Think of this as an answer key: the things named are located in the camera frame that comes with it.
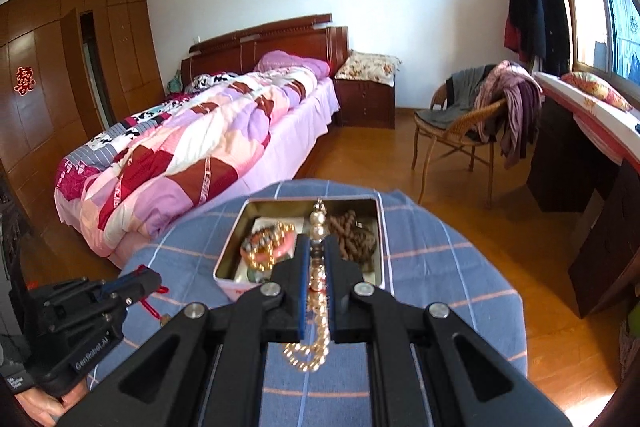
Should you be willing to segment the person's left hand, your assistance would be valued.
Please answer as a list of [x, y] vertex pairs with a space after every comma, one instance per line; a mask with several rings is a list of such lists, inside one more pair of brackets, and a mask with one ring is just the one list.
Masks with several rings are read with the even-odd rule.
[[14, 398], [27, 415], [39, 425], [54, 426], [58, 419], [84, 399], [88, 392], [87, 383], [81, 381], [60, 399], [51, 397], [36, 387], [14, 395]]

